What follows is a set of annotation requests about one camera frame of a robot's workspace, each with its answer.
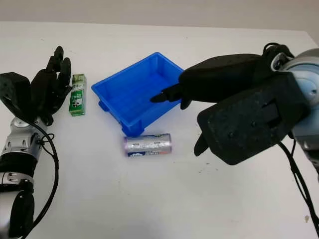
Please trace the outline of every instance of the blue plastic bin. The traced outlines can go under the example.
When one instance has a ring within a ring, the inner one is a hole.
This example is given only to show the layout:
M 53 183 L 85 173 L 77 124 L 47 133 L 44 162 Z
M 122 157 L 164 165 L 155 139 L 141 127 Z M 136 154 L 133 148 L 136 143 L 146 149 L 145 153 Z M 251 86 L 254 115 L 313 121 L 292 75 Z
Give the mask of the blue plastic bin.
M 138 136 L 180 103 L 152 103 L 150 98 L 178 83 L 182 69 L 156 52 L 92 86 L 99 106 L 121 124 L 127 136 Z

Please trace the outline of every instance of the white tabletop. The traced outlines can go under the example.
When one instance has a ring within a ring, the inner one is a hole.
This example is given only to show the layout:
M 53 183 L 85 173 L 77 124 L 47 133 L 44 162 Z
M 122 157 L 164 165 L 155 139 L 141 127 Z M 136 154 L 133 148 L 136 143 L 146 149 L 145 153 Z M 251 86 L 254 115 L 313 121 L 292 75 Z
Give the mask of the white tabletop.
M 120 125 L 100 109 L 90 89 L 156 51 L 185 69 L 213 56 L 260 54 L 273 41 L 296 55 L 316 47 L 303 31 L 0 22 L 1 73 L 15 71 L 32 80 L 61 45 L 72 73 L 84 73 L 88 80 L 86 115 L 69 114 L 68 96 L 48 129 L 55 133 L 60 183 L 50 210 L 29 238 L 315 238 L 278 146 L 236 166 L 209 150 L 195 157 L 196 117 L 211 104 L 193 102 L 185 111 L 173 108 L 144 132 L 171 133 L 171 155 L 127 158 Z M 13 117 L 3 104 L 0 115 L 4 145 Z M 291 140 L 285 143 L 291 147 Z M 318 209 L 316 172 L 299 146 L 295 158 Z M 52 179 L 53 163 L 43 152 L 35 172 L 36 215 Z

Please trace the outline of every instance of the green box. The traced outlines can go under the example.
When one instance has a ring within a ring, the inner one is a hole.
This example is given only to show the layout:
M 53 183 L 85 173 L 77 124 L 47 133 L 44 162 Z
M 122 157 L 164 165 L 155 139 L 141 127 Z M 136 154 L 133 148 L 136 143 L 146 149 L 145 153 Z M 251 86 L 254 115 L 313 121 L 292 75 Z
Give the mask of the green box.
M 84 74 L 73 75 L 69 112 L 72 116 L 85 115 L 86 78 Z

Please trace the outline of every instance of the black cable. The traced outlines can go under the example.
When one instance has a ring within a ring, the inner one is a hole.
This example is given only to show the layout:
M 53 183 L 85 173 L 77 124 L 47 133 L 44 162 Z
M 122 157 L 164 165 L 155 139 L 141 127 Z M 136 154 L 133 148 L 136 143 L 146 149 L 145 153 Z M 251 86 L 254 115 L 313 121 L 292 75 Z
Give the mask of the black cable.
M 51 155 L 53 161 L 54 161 L 54 182 L 53 182 L 53 186 L 52 186 L 52 190 L 51 190 L 51 193 L 50 193 L 50 196 L 48 198 L 48 200 L 46 201 L 45 205 L 43 206 L 41 212 L 39 213 L 39 215 L 37 216 L 37 218 L 34 220 L 33 222 L 33 225 L 32 225 L 32 229 L 27 232 L 25 235 L 23 235 L 21 237 L 21 239 L 25 239 L 29 233 L 39 224 L 39 222 L 43 219 L 43 217 L 45 216 L 46 212 L 48 211 L 48 209 L 50 208 L 51 206 L 51 203 L 53 201 L 53 198 L 54 198 L 54 195 L 55 195 L 55 192 L 57 190 L 57 187 L 58 187 L 58 183 L 59 183 L 59 159 L 58 159 L 58 155 L 57 155 L 57 152 L 56 152 L 56 149 L 55 149 L 55 146 L 54 146 L 54 143 L 53 143 L 53 138 L 54 138 L 54 134 L 47 134 L 47 132 L 45 132 L 44 129 L 42 129 L 40 126 L 34 124 L 33 122 L 28 122 L 28 121 L 25 121 L 26 123 L 28 123 L 29 125 L 35 127 L 37 130 L 39 130 L 44 136 L 42 137 L 42 148 L 48 153 Z M 44 147 L 44 144 L 48 142 L 51 146 L 51 149 L 52 149 L 52 152 L 53 153 L 50 153 L 45 147 Z
M 296 148 L 296 140 L 294 139 L 293 149 L 291 150 L 291 153 L 290 153 L 291 157 L 294 156 L 295 148 Z
M 296 180 L 297 186 L 298 186 L 298 188 L 299 188 L 299 190 L 300 190 L 300 192 L 301 192 L 301 194 L 302 194 L 302 196 L 303 196 L 303 198 L 304 198 L 304 200 L 305 200 L 305 202 L 306 202 L 306 204 L 307 204 L 307 206 L 309 208 L 310 216 L 311 216 L 311 219 L 312 219 L 312 221 L 314 223 L 314 227 L 315 227 L 317 236 L 319 238 L 319 218 L 316 215 L 316 212 L 315 212 L 314 205 L 313 205 L 313 202 L 312 202 L 311 197 L 310 197 L 310 193 L 309 193 L 308 187 L 307 187 L 307 185 L 306 185 L 306 183 L 304 181 L 304 178 L 303 178 L 303 176 L 302 176 L 302 174 L 301 174 L 301 172 L 300 172 L 300 170 L 299 170 L 299 168 L 298 168 L 293 156 L 289 152 L 289 150 L 281 142 L 279 142 L 278 145 L 284 151 L 284 153 L 286 154 L 286 156 L 287 156 L 287 158 L 289 160 L 291 171 L 292 171 L 292 173 L 294 175 L 294 178 Z M 299 182 L 300 182 L 305 194 L 303 194 L 298 180 L 299 180 Z
M 279 45 L 279 44 L 276 43 L 276 42 L 269 42 L 269 43 L 267 43 L 267 44 L 264 46 L 263 52 L 265 52 L 269 46 L 278 46 L 278 45 Z

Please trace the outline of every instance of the silver metal cylinder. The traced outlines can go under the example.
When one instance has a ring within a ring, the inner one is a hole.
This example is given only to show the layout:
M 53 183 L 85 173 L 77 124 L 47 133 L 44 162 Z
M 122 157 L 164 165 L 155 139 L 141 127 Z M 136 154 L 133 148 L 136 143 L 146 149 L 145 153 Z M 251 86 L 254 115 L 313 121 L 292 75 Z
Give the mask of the silver metal cylinder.
M 172 152 L 169 133 L 124 138 L 125 153 L 128 157 L 168 154 Z

